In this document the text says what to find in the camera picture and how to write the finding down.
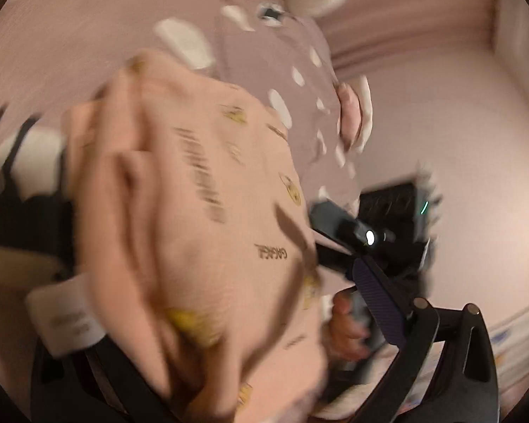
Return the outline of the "right hand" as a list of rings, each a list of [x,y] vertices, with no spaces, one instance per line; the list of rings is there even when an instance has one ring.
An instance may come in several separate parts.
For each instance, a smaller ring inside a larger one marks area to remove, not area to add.
[[[353,318],[353,290],[347,288],[333,297],[332,316],[327,323],[328,348],[338,360],[360,362],[371,355],[365,341],[370,331]]]

